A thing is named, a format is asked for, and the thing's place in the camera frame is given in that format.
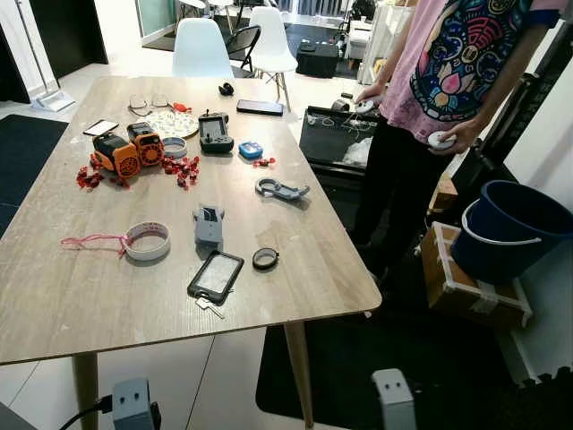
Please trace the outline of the person's left hand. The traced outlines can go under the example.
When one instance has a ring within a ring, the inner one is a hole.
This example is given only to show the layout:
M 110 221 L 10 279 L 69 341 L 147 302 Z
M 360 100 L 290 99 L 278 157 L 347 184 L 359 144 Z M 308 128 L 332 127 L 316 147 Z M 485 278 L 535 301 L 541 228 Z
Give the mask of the person's left hand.
M 451 142 L 447 149 L 439 151 L 440 155 L 456 155 L 470 148 L 479 138 L 487 124 L 482 120 L 472 119 L 455 125 L 440 136 L 442 142 Z

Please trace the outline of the person's right hand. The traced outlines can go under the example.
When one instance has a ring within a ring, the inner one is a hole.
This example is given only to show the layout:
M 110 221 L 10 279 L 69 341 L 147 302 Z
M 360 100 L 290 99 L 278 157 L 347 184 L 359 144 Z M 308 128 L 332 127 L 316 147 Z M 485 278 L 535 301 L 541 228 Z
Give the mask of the person's right hand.
M 362 103 L 364 101 L 368 101 L 368 99 L 376 98 L 378 95 L 384 93 L 385 89 L 384 86 L 372 85 L 367 87 L 367 89 L 363 89 L 357 94 L 355 98 L 356 103 Z

